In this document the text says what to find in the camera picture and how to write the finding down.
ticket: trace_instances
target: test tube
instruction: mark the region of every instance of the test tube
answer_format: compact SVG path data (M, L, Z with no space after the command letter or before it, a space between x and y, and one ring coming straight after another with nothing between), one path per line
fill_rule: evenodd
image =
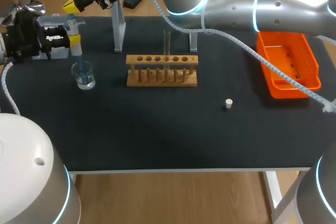
M170 56L170 30L165 29L163 31L163 54L164 61L169 61ZM169 72L169 64L163 65L163 69L167 69Z

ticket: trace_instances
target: black table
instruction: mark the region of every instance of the black table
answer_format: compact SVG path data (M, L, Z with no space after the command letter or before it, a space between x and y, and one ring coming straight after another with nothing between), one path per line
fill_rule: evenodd
M71 171L310 167L336 136L336 115L311 99L275 100L260 63L232 42L199 35L197 88L127 88L126 54L161 54L159 17L127 18L124 52L114 54L110 18L85 18L83 57L96 86L81 91L74 57L15 65L7 85L21 114L40 125ZM232 31L255 47L256 34ZM172 31L171 54L188 53ZM336 72L322 42L309 38L323 97L336 98ZM224 110L225 100L234 101ZM13 110L0 93L2 112Z

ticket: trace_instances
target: wooden floor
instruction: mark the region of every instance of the wooden floor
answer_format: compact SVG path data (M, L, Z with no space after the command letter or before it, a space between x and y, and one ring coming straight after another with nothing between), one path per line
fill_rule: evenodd
M40 1L48 15L64 14L61 7L67 0ZM0 0L0 6L9 2ZM124 12L127 16L159 15L150 0ZM94 4L82 16L110 16L110 10L102 11ZM284 194L296 173L281 172L278 176ZM83 175L77 181L81 224L270 223L260 178L259 173Z

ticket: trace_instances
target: white cap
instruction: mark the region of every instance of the white cap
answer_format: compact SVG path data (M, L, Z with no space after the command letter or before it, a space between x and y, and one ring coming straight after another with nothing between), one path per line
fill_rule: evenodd
M23 116L1 113L0 125L0 223L6 223L45 187L54 150L48 135Z
M227 109L230 109L231 106L232 106L232 103L233 103L233 101L231 99L226 99L226 101L225 101L225 107Z

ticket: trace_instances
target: orange plastic tray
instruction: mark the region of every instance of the orange plastic tray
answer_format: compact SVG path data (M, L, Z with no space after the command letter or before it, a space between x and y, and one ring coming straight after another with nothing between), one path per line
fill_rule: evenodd
M258 53L282 72L312 91L321 88L319 65L303 34L260 32ZM307 98L294 86L261 64L272 97L276 99Z

